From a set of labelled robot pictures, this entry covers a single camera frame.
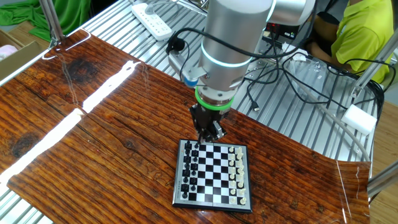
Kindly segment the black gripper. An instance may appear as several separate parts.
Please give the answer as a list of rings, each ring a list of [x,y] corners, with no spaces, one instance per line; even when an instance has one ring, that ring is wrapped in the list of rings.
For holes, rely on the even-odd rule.
[[[220,121],[228,116],[230,109],[219,111],[205,108],[203,105],[193,105],[189,111],[197,131],[199,144],[202,144],[204,140],[206,142],[217,141],[226,134]]]

